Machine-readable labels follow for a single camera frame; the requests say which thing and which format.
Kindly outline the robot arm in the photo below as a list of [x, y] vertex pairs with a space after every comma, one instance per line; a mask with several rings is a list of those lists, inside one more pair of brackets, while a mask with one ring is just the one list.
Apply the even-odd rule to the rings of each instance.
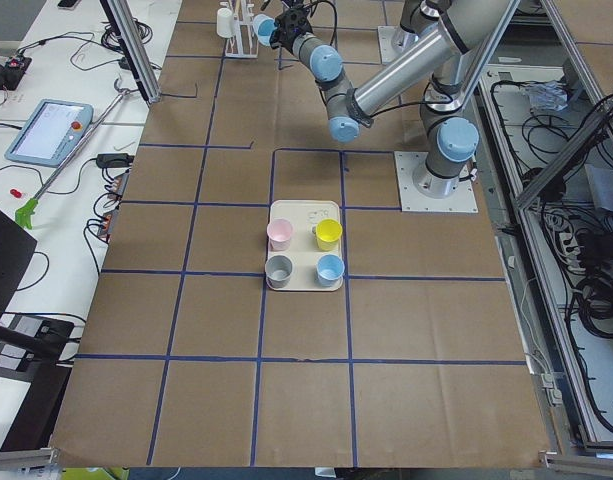
[[312, 73], [326, 106], [331, 137], [355, 140], [362, 127], [372, 126], [386, 104], [422, 79], [429, 81], [419, 100], [429, 142], [423, 163], [412, 174], [416, 189], [444, 199], [454, 193], [460, 173], [479, 142], [475, 126], [462, 118], [465, 75], [472, 56], [494, 30], [506, 8], [497, 1], [407, 1], [399, 31], [399, 55], [363, 84], [347, 76], [339, 52], [320, 40], [309, 18], [317, 2], [288, 1], [284, 11], [257, 27], [259, 38], [273, 49], [283, 48]]
[[391, 40], [394, 57], [397, 58], [412, 47], [438, 19], [439, 11], [432, 1], [405, 1], [399, 26]]

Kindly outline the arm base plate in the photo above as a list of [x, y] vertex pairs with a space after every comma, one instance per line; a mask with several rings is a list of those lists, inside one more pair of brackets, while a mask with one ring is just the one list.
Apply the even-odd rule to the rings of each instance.
[[473, 182], [466, 166], [454, 179], [433, 176], [426, 152], [395, 151], [401, 210], [404, 213], [476, 214]]
[[379, 26], [377, 36], [381, 63], [386, 65], [404, 51], [408, 33], [396, 26]]

